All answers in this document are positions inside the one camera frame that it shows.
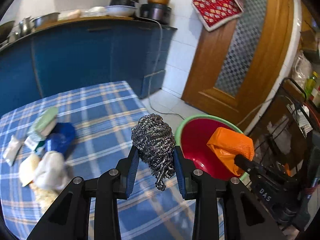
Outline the orange plastic bag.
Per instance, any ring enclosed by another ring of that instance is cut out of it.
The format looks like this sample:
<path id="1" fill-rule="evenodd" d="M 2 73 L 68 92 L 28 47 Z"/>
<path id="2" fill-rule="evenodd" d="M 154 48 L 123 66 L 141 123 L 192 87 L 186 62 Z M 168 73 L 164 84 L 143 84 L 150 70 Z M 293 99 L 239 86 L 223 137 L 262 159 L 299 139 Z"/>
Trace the orange plastic bag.
<path id="1" fill-rule="evenodd" d="M 236 166 L 235 157 L 242 155 L 249 161 L 254 158 L 254 145 L 251 138 L 242 133 L 219 127 L 210 137 L 207 146 L 234 177 L 240 177 L 244 170 Z"/>

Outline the steel kettle pot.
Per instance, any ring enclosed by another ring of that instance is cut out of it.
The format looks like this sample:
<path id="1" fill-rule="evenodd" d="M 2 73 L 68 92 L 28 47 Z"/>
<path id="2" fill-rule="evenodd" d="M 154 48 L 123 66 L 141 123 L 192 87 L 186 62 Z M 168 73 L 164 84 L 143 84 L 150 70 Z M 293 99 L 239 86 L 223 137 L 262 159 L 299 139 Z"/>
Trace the steel kettle pot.
<path id="1" fill-rule="evenodd" d="M 27 36 L 31 33 L 33 28 L 33 18 L 26 17 L 22 19 L 18 24 L 20 30 L 20 37 Z"/>

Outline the steel mixing bowl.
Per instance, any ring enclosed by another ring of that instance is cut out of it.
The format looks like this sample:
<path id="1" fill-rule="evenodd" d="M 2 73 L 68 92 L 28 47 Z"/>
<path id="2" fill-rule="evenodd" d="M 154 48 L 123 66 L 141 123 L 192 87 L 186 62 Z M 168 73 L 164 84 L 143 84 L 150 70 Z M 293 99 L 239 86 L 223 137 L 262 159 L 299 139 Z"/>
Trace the steel mixing bowl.
<path id="1" fill-rule="evenodd" d="M 59 12 L 52 12 L 43 16 L 39 16 L 37 18 L 33 18 L 33 26 L 34 28 L 38 28 L 44 24 L 57 22 L 59 19 Z"/>

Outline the dark stacked cooking pot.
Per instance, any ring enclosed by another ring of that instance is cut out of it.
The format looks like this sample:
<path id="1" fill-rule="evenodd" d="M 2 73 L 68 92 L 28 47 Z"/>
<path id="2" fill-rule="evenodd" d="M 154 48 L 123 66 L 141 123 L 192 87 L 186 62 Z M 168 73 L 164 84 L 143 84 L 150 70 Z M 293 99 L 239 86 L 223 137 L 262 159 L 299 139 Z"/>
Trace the dark stacked cooking pot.
<path id="1" fill-rule="evenodd" d="M 171 7 L 157 3 L 146 3 L 140 6 L 140 17 L 168 25 L 171 18 Z"/>

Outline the blue plaid tablecloth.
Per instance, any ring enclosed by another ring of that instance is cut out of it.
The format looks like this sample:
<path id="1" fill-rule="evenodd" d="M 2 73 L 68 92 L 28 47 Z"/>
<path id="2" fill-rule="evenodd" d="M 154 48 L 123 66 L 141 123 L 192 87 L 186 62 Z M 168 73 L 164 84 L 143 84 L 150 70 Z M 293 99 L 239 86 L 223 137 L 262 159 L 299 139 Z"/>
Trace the blue plaid tablecloth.
<path id="1" fill-rule="evenodd" d="M 66 164 L 71 177 L 96 178 L 114 168 L 130 151 L 131 128 L 147 111 L 124 81 L 80 88 L 50 96 L 1 117 L 1 150 L 11 139 L 24 139 L 34 120 L 49 107 L 59 110 L 58 121 L 70 122 L 76 130 Z M 8 229 L 26 239 L 42 216 L 30 187 L 22 186 L 18 169 L 30 155 L 23 146 L 9 166 L 1 161 L 1 207 Z M 195 202 L 182 199 L 176 178 L 166 189 L 155 188 L 155 179 L 140 163 L 133 192 L 118 201 L 122 239 L 191 239 Z"/>

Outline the green white carton box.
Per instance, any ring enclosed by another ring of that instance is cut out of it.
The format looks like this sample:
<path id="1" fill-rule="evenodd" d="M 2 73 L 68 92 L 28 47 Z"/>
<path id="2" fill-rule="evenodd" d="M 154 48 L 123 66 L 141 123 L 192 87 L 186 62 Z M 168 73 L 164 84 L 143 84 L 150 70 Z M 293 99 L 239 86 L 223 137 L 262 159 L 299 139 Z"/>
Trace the green white carton box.
<path id="1" fill-rule="evenodd" d="M 36 120 L 31 124 L 27 138 L 24 144 L 32 151 L 36 151 L 39 144 L 42 144 L 48 135 L 51 133 L 57 123 L 58 108 L 50 107 L 45 110 Z"/>

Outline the white blue bowl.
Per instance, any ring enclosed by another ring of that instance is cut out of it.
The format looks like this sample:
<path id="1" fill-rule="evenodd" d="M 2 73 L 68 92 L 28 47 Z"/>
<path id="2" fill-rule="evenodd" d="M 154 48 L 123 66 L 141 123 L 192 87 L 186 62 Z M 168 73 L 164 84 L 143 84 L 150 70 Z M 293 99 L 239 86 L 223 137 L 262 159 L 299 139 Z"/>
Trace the white blue bowl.
<path id="1" fill-rule="evenodd" d="M 131 17 L 136 12 L 136 7 L 127 5 L 109 5 L 105 8 L 107 16 Z"/>

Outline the steel wool scourer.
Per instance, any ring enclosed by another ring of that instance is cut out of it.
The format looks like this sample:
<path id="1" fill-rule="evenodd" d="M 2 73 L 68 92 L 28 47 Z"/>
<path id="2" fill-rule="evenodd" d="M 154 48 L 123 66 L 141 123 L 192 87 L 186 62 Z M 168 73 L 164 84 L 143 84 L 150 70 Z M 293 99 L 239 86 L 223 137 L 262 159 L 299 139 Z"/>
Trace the steel wool scourer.
<path id="1" fill-rule="evenodd" d="M 156 178 L 155 187 L 164 191 L 165 179 L 175 174 L 174 148 L 175 137 L 171 127 L 155 113 L 139 119 L 131 129 L 133 146 L 139 150 L 139 157 L 146 163 Z"/>

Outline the small white packet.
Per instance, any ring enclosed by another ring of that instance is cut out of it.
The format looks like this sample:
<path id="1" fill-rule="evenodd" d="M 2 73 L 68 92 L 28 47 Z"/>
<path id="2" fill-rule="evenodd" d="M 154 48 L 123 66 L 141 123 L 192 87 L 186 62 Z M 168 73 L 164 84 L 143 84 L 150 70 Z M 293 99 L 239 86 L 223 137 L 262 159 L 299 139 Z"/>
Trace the small white packet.
<path id="1" fill-rule="evenodd" d="M 18 140 L 14 135 L 12 135 L 7 148 L 3 153 L 3 159 L 9 166 L 12 166 L 14 164 L 21 147 L 22 142 Z"/>

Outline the red patterned quilted cloth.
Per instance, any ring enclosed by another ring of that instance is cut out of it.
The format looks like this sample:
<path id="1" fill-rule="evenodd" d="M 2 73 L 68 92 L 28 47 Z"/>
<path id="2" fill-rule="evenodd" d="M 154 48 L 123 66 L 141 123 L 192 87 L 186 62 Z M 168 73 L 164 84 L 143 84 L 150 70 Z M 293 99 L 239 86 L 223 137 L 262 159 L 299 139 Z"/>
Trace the red patterned quilted cloth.
<path id="1" fill-rule="evenodd" d="M 206 31 L 214 31 L 244 12 L 245 0 L 193 0 L 196 11 Z"/>

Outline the blue kitchen cabinet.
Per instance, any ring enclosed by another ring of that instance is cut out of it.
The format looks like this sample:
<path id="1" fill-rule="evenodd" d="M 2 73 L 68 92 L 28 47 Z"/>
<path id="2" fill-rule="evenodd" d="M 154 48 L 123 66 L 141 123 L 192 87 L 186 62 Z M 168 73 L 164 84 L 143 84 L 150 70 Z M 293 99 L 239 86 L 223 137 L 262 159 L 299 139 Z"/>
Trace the blue kitchen cabinet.
<path id="1" fill-rule="evenodd" d="M 176 29 L 85 20 L 36 31 L 1 48 L 1 113 L 82 87 L 126 81 L 139 98 L 163 85 Z"/>

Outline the red green plastic basin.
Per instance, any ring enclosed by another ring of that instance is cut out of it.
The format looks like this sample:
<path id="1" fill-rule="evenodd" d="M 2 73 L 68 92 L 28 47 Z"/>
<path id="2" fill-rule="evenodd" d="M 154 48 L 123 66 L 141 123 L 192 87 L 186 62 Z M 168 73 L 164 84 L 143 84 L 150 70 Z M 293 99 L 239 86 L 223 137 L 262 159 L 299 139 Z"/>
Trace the red green plastic basin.
<path id="1" fill-rule="evenodd" d="M 184 157 L 192 160 L 196 168 L 215 179 L 229 180 L 234 175 L 207 146 L 208 140 L 219 127 L 242 133 L 234 124 L 220 117 L 200 114 L 181 122 L 176 129 L 175 140 Z"/>

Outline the wooden door with glass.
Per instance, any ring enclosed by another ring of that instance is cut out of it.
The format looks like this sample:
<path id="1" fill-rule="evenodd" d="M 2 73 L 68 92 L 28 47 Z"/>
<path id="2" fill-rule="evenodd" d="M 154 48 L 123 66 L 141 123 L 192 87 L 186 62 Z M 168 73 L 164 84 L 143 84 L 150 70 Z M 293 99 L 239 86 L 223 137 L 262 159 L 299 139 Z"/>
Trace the wooden door with glass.
<path id="1" fill-rule="evenodd" d="M 271 98 L 292 26 L 293 0 L 245 0 L 240 18 L 202 31 L 183 101 L 245 130 Z"/>

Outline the blue plastic bag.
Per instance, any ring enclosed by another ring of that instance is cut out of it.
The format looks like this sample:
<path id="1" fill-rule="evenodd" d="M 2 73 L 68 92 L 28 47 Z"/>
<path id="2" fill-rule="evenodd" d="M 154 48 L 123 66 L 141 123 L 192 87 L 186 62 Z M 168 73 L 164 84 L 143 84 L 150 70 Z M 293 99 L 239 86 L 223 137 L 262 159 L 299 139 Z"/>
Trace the blue plastic bag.
<path id="1" fill-rule="evenodd" d="M 75 136 L 75 128 L 70 122 L 58 122 L 46 138 L 46 152 L 59 152 L 66 160 L 71 153 L 70 148 Z"/>

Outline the white plastic bag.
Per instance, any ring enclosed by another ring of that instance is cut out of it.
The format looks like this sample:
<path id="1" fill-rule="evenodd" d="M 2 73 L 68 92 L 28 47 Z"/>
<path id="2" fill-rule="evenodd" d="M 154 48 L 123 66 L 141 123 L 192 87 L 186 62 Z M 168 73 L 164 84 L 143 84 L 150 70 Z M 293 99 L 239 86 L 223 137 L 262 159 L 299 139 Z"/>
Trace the white plastic bag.
<path id="1" fill-rule="evenodd" d="M 61 192 L 69 181 L 63 155 L 56 151 L 47 152 L 34 171 L 34 184 L 44 190 Z"/>

